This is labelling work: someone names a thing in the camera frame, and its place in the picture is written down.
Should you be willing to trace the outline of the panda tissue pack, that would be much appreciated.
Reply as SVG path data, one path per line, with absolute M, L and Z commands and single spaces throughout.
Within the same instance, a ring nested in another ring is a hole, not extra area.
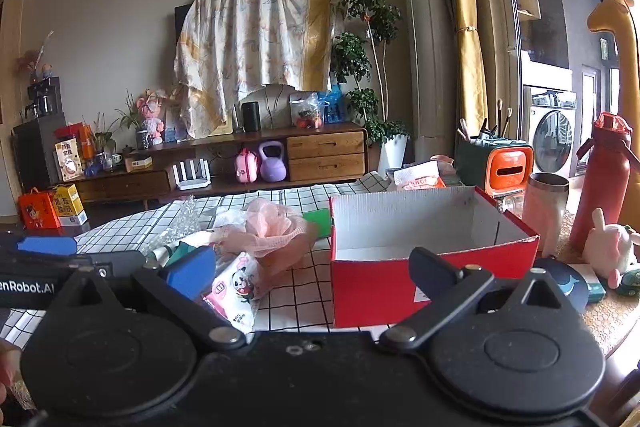
M 238 254 L 213 280 L 204 303 L 232 327 L 253 332 L 260 299 L 271 289 L 271 281 L 252 255 Z

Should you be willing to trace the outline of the bubble wrap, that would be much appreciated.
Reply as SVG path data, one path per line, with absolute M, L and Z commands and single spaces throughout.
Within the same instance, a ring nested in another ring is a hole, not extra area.
M 145 256 L 149 256 L 157 248 L 179 242 L 183 237 L 201 231 L 200 212 L 196 207 L 194 197 L 189 196 L 187 199 L 177 200 L 176 204 L 178 207 L 175 217 L 158 233 L 151 235 L 148 243 L 142 248 L 142 254 Z

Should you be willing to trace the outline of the pink mesh bath pouf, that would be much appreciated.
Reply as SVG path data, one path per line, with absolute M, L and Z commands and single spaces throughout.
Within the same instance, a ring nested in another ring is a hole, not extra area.
M 267 277 L 297 265 L 319 238 L 317 227 L 299 212 L 263 198 L 217 213 L 212 233 L 222 253 L 252 255 Z

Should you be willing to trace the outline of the green sponge block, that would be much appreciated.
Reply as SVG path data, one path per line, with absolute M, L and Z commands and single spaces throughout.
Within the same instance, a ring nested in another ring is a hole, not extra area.
M 317 227 L 319 239 L 328 239 L 331 236 L 332 218 L 329 208 L 304 212 L 303 218 Z

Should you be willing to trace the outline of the christmas print cloth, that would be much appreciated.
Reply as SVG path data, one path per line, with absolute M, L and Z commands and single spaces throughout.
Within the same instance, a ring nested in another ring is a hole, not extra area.
M 203 262 L 206 267 L 215 268 L 216 245 L 213 233 L 199 231 L 160 245 L 145 255 L 143 266 L 152 270 L 176 265 L 180 262 Z

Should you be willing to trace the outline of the yellow box on floor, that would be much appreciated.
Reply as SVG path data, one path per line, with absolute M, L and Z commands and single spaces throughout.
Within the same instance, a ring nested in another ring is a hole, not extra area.
M 55 187 L 53 206 L 62 227 L 81 227 L 88 221 L 75 184 Z

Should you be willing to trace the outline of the white router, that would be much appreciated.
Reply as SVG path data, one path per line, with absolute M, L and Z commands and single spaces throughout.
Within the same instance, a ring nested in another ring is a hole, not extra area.
M 198 160 L 182 160 L 171 166 L 176 187 L 180 191 L 196 191 L 209 187 L 212 182 L 207 161 L 204 158 Z

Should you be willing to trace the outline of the checkered tablecloth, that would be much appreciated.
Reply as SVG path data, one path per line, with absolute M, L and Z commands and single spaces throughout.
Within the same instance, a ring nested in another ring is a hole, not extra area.
M 194 202 L 203 239 L 213 232 L 216 218 L 224 211 L 240 211 L 256 198 L 288 207 L 299 216 L 326 210 L 330 198 L 340 195 L 386 191 L 390 182 L 371 172 L 357 181 L 282 188 L 239 195 L 199 198 Z M 81 254 L 109 251 L 149 251 L 154 239 L 178 216 L 182 202 L 175 200 L 155 209 L 130 213 L 104 225 L 75 235 Z M 259 260 L 267 274 L 269 293 L 259 301 L 254 329 L 258 331 L 329 332 L 334 329 L 330 273 L 330 241 L 320 236 L 293 239 L 285 251 L 273 251 Z

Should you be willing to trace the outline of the whale print pouch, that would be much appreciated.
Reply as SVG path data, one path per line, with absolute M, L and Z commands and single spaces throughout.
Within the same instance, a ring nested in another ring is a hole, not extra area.
M 585 312 L 588 305 L 589 289 L 582 274 L 570 265 L 552 257 L 538 258 L 534 262 L 534 267 L 544 269 L 555 280 L 560 291 L 570 300 L 579 314 Z

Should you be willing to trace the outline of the purple kettlebell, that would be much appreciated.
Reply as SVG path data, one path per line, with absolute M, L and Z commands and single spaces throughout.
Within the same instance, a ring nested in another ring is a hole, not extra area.
M 267 150 L 273 147 L 277 149 L 277 155 L 269 156 Z M 278 183 L 285 180 L 288 173 L 284 163 L 284 146 L 280 141 L 260 143 L 258 155 L 260 157 L 260 176 L 265 182 Z

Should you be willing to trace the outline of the black cylinder speaker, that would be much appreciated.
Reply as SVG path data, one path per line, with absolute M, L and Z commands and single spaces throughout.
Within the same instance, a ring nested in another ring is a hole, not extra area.
M 242 103 L 241 113 L 245 133 L 257 133 L 262 130 L 262 118 L 260 118 L 259 103 L 257 101 Z

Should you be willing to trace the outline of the pink doll figure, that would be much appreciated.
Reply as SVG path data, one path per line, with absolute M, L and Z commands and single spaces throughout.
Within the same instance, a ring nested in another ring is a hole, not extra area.
M 142 127 L 146 131 L 151 146 L 163 143 L 165 131 L 163 113 L 163 97 L 157 92 L 148 89 L 137 98 L 136 107 L 142 118 Z

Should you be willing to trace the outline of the red water bottle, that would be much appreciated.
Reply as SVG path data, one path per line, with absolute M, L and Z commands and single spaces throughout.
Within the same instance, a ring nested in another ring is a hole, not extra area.
M 578 148 L 577 157 L 589 154 L 578 210 L 570 232 L 570 246 L 583 251 L 594 227 L 593 210 L 600 208 L 606 225 L 617 225 L 630 174 L 639 170 L 639 158 L 631 150 L 632 129 L 620 115 L 602 112 L 593 121 L 590 138 Z

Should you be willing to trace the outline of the yellow curtain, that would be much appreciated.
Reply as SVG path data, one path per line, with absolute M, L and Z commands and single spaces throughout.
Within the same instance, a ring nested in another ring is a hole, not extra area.
M 485 67 L 477 31 L 477 0 L 456 0 L 456 31 L 460 57 L 461 116 L 472 133 L 487 117 Z

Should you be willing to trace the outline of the standing air conditioner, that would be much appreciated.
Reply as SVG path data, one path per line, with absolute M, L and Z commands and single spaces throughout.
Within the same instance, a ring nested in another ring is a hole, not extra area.
M 457 74 L 448 0 L 406 0 L 416 161 L 454 153 Z

